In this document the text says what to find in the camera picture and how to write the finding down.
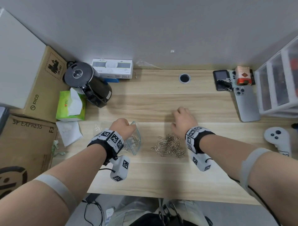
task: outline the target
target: hand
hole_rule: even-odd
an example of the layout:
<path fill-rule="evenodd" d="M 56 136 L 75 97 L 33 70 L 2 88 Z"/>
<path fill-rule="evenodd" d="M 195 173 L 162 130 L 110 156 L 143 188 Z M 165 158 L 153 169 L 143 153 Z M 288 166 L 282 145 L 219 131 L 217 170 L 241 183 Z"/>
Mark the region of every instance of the hand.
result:
<path fill-rule="evenodd" d="M 109 128 L 110 130 L 117 131 L 124 141 L 129 138 L 133 132 L 136 130 L 136 125 L 129 125 L 127 119 L 118 118 L 114 121 Z"/>
<path fill-rule="evenodd" d="M 171 129 L 181 139 L 185 139 L 187 131 L 198 125 L 195 117 L 190 113 L 188 108 L 179 107 L 173 112 L 175 123 L 172 123 Z"/>

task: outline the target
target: wooden tabletop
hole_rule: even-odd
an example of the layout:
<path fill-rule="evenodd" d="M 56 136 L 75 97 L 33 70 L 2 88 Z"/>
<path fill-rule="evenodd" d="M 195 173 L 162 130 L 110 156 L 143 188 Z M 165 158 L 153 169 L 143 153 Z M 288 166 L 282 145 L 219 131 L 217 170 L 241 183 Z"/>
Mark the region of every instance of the wooden tabletop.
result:
<path fill-rule="evenodd" d="M 156 145 L 157 136 L 172 133 L 171 112 L 180 106 L 189 108 L 200 126 L 217 135 L 271 150 L 276 149 L 263 139 L 264 131 L 272 126 L 290 128 L 295 120 L 262 117 L 258 122 L 240 122 L 231 93 L 216 91 L 212 70 L 135 69 L 134 72 L 133 79 L 110 83 L 113 94 L 106 107 L 99 109 L 87 104 L 86 120 L 79 122 L 84 137 L 66 148 L 59 137 L 56 152 L 65 151 L 66 155 L 54 157 L 51 167 L 83 150 L 96 134 L 95 125 L 109 125 L 123 117 L 138 122 L 141 150 L 136 156 L 129 154 L 131 164 L 124 181 L 114 182 L 109 171 L 99 171 L 88 192 L 259 204 L 218 165 L 201 172 L 188 154 L 182 159 L 160 157 L 151 147 Z M 182 73 L 191 76 L 188 84 L 179 82 Z"/>

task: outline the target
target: black phone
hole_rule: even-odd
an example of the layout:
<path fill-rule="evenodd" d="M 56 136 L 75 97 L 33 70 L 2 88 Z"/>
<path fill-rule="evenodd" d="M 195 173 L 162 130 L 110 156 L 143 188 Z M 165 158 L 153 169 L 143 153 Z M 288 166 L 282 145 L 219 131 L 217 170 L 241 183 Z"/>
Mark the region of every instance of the black phone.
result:
<path fill-rule="evenodd" d="M 226 86 L 219 84 L 217 80 L 225 80 L 227 78 L 230 78 L 229 72 L 227 70 L 218 70 L 218 71 L 213 71 L 213 77 L 214 77 L 214 82 L 215 82 L 215 87 L 217 91 L 226 91 Z"/>

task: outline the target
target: black electric kettle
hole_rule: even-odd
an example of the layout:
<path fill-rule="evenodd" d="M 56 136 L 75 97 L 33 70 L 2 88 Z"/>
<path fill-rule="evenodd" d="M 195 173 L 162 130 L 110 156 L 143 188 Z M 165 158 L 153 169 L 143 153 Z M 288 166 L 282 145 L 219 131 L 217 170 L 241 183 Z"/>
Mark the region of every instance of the black electric kettle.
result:
<path fill-rule="evenodd" d="M 111 98 L 111 86 L 88 63 L 76 62 L 71 65 L 63 80 L 78 93 L 85 94 L 87 100 L 99 108 L 106 106 Z"/>

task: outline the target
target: gray pants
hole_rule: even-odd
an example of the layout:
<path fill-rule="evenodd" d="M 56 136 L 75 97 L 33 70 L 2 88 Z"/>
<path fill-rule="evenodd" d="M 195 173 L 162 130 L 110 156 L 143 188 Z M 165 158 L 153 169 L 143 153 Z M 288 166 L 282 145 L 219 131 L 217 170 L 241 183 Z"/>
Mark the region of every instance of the gray pants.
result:
<path fill-rule="evenodd" d="M 193 201 L 172 199 L 171 202 L 182 219 L 198 226 L 209 226 L 203 213 Z M 169 206 L 168 203 L 169 200 L 165 199 L 125 196 L 113 213 L 108 226 L 129 226 L 147 213 L 158 214 L 161 211 L 165 215 L 162 205 Z"/>

